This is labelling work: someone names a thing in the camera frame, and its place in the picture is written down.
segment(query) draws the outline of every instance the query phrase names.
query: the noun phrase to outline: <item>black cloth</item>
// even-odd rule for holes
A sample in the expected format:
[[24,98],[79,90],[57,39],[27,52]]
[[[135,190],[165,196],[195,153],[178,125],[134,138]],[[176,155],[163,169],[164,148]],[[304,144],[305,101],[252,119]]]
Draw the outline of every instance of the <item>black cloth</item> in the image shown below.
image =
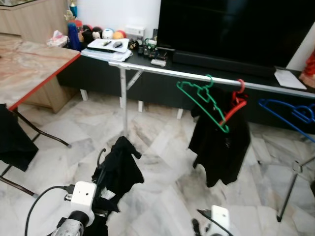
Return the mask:
[[106,174],[97,186],[101,189],[106,186],[108,190],[120,197],[128,192],[135,183],[143,183],[142,174],[131,154],[137,159],[141,157],[141,154],[125,136],[119,137],[100,168],[96,168],[92,181],[98,180],[101,170],[104,169]]
[[[219,88],[211,88],[209,92],[222,112],[231,109],[231,92]],[[206,103],[200,100],[199,103],[217,122],[221,121],[221,116],[214,109],[211,101]],[[228,133],[224,133],[197,105],[192,109],[191,115],[200,116],[189,144],[189,148],[198,154],[193,167],[201,164],[205,168],[208,187],[214,186],[219,179],[224,184],[236,181],[251,141],[249,127],[244,120],[242,110],[236,112],[227,121]]]
[[38,148],[5,104],[0,104],[0,160],[26,171]]
[[[119,212],[117,207],[119,200],[134,184],[144,182],[131,154],[137,159],[141,157],[141,153],[135,149],[131,142],[125,136],[121,136],[92,176],[92,181],[97,184],[93,209],[108,211],[107,217],[112,211]],[[115,196],[110,200],[100,196],[105,187],[115,193]],[[107,217],[96,215],[94,222],[86,228],[84,236],[108,235]]]

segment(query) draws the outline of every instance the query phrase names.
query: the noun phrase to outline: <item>electrical outlet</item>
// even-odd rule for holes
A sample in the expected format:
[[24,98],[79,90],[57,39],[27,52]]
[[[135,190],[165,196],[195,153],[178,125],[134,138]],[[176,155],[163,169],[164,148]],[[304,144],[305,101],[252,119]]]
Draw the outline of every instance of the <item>electrical outlet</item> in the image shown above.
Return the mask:
[[125,27],[125,33],[126,34],[133,34],[133,35],[137,35],[137,36],[144,36],[144,27],[141,26],[126,26]]

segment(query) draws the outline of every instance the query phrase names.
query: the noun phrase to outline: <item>television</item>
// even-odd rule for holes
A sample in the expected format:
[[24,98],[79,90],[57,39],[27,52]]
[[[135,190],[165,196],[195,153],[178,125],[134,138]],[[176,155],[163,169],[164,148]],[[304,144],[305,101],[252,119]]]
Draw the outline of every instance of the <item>television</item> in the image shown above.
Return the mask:
[[161,0],[157,46],[286,67],[314,21],[315,0]]

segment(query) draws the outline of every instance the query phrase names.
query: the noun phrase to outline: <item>soundbar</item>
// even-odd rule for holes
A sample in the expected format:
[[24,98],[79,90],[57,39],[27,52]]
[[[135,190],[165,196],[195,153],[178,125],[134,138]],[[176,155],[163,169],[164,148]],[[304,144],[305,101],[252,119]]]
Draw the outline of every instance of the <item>soundbar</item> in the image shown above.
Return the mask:
[[268,78],[273,77],[276,71],[275,67],[248,64],[184,51],[175,51],[173,62]]

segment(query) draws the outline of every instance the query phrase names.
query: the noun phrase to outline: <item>blue hanger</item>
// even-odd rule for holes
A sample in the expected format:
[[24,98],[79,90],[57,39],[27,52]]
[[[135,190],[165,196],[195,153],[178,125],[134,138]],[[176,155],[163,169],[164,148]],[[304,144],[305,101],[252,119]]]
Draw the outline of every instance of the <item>blue hanger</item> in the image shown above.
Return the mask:
[[274,99],[260,99],[258,101],[258,104],[262,108],[264,108],[267,111],[269,111],[270,113],[274,114],[276,117],[280,118],[285,123],[287,123],[288,125],[290,125],[294,129],[296,129],[301,134],[303,134],[305,137],[307,137],[308,139],[310,139],[312,142],[315,143],[315,139],[313,139],[310,135],[308,135],[307,133],[302,131],[300,128],[298,128],[297,126],[292,124],[290,121],[286,120],[285,118],[283,118],[282,116],[278,115],[276,112],[274,112],[270,108],[268,108],[267,107],[268,103],[278,103],[278,104],[281,104],[281,105],[284,105],[284,106],[287,106],[287,107],[291,108],[292,109],[292,115],[294,115],[295,117],[299,118],[302,122],[304,122],[306,124],[315,123],[314,112],[312,111],[312,108],[315,107],[315,103],[313,103],[313,104],[311,104],[310,106],[307,107],[307,106],[293,106],[293,105],[288,104],[286,102],[281,102],[281,101],[274,100]]

